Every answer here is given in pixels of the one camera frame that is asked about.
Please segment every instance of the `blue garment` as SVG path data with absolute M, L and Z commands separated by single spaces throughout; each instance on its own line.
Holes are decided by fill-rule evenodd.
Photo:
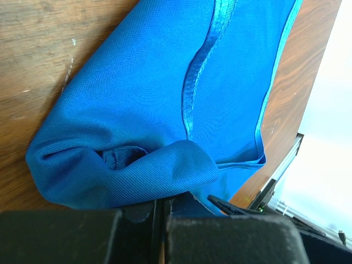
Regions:
M 266 162 L 262 117 L 301 0 L 141 0 L 27 151 L 40 193 L 110 208 L 229 200 Z

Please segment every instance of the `blue cloth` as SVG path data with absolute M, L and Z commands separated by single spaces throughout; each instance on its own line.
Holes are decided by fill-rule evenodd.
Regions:
M 266 162 L 260 126 L 301 0 L 141 0 L 27 151 L 40 193 L 111 208 L 229 200 Z

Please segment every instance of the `white wall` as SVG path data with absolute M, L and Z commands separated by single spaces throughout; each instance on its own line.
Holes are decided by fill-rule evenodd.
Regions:
M 352 1 L 343 0 L 304 113 L 281 200 L 352 238 Z

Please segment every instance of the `wood grain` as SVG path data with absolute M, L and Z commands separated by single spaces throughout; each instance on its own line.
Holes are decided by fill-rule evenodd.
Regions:
M 64 208 L 37 191 L 26 149 L 62 88 L 137 1 L 0 4 L 0 210 Z M 268 165 L 238 192 L 236 204 L 253 199 L 293 144 L 340 2 L 305 0 L 263 123 Z
M 267 164 L 231 202 L 248 207 L 293 146 L 341 0 L 304 0 L 282 54 L 262 124 Z

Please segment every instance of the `wooden table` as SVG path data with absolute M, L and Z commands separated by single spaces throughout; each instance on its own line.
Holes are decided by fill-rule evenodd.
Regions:
M 0 9 L 0 210 L 64 208 L 37 191 L 29 141 L 67 82 L 138 0 L 7 0 Z M 291 148 L 341 0 L 305 0 L 263 122 L 268 164 L 232 199 L 247 206 Z

